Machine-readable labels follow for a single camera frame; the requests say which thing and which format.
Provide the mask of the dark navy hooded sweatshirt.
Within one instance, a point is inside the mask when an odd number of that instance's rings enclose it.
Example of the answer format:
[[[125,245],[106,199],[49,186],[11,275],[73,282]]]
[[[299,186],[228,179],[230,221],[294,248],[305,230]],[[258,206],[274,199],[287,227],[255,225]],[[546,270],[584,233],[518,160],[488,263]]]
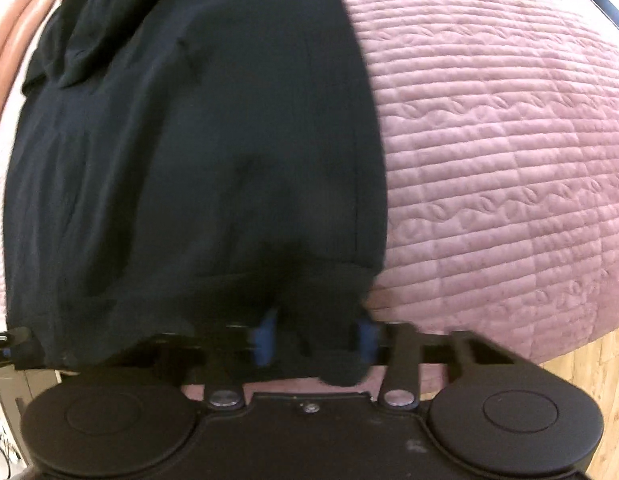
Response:
[[[276,341],[352,386],[387,185],[342,0],[63,0],[7,172],[21,368],[82,370],[162,334]]]

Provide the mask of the purple quilted bedspread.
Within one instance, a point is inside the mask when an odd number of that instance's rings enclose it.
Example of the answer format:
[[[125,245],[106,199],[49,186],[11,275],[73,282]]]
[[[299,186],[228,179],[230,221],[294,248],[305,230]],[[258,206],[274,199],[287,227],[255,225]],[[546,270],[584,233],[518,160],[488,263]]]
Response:
[[[34,34],[0,120],[4,201]],[[376,323],[472,330],[536,362],[619,327],[619,42],[582,0],[342,0],[366,65],[387,185]],[[193,342],[234,382],[297,382],[254,328]]]

